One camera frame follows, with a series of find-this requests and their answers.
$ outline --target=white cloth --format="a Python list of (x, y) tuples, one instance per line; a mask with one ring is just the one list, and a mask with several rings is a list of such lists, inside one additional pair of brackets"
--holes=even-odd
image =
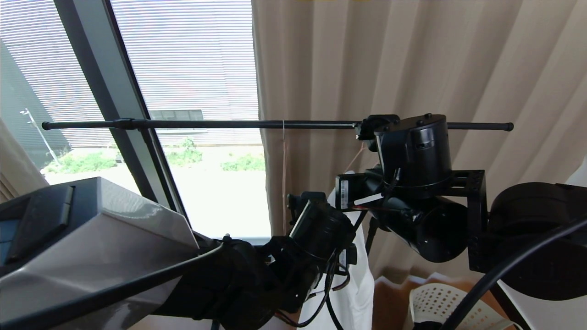
[[(328, 197), (328, 203), (334, 206), (335, 192), (332, 191)], [(354, 224), (359, 218), (359, 211), (345, 213)], [(357, 264), (349, 267), (350, 283), (342, 290), (330, 292), (330, 301), (332, 309), (340, 324), (345, 330), (367, 330), (371, 328), (373, 317), (373, 293), (375, 291), (375, 282), (371, 270), (369, 270), (369, 261), (367, 251), (365, 250), (365, 238), (363, 236), (362, 225), (356, 233), (354, 244), (357, 246)], [(318, 308), (323, 298), (324, 280), (316, 287), (317, 296), (306, 301), (302, 307), (299, 322), (306, 321)], [(339, 285), (344, 281), (343, 276), (335, 276), (332, 286)], [(330, 330), (336, 329), (326, 304), (320, 310), (318, 316), (305, 329), (308, 330)]]

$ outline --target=curtain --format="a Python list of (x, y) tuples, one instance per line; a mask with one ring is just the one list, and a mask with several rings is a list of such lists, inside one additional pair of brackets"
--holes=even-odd
[(48, 185), (0, 118), (0, 203)]
[[(587, 152), (585, 1), (252, 4), (262, 120), (441, 113), (450, 122), (514, 122), (513, 132), (450, 131), (453, 169), (487, 171), (488, 205), (513, 184), (566, 181)], [(329, 191), (347, 168), (377, 163), (364, 150), (349, 166), (361, 148), (354, 138), (262, 132), (274, 234), (288, 229), (284, 191)], [(391, 280), (469, 274), (466, 253), (432, 264), (382, 231), (369, 262), (375, 277)]]

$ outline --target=corrugated metal wall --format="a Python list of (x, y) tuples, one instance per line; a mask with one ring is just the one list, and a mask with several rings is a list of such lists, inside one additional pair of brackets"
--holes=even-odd
[[(102, 120), (52, 0), (2, 0), (0, 36), (54, 121)], [(201, 109), (205, 120), (257, 119), (250, 1), (113, 1), (152, 110)], [(72, 147), (113, 143), (107, 130), (64, 130)], [(258, 130), (160, 134), (162, 144), (260, 144)]]
[[(200, 109), (205, 120), (257, 120), (250, 0), (112, 0), (149, 110)], [(181, 135), (159, 134), (165, 143)], [(196, 143), (261, 143), (259, 130), (209, 130)]]

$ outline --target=horizontal black pole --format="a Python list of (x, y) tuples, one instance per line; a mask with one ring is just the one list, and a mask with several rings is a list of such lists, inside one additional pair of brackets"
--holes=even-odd
[[(52, 129), (353, 129), (360, 122), (350, 120), (146, 120), (119, 119), (101, 122), (42, 123), (45, 130)], [(448, 123), (448, 129), (505, 130), (511, 131), (512, 123)]]

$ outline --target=curtain fold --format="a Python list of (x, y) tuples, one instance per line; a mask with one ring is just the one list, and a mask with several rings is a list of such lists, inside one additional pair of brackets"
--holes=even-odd
[[(263, 120), (361, 120), (442, 113), (514, 122), (513, 132), (451, 131), (454, 169), (487, 170), (488, 204), (526, 181), (564, 182), (587, 153), (587, 2), (253, 0)], [(361, 148), (353, 131), (261, 132), (274, 234), (283, 191), (329, 191)], [(286, 159), (285, 187), (283, 159)], [(365, 150), (349, 167), (377, 163)], [(373, 275), (468, 272), (466, 254), (423, 261), (379, 231)]]
[(0, 118), (0, 203), (48, 185)]

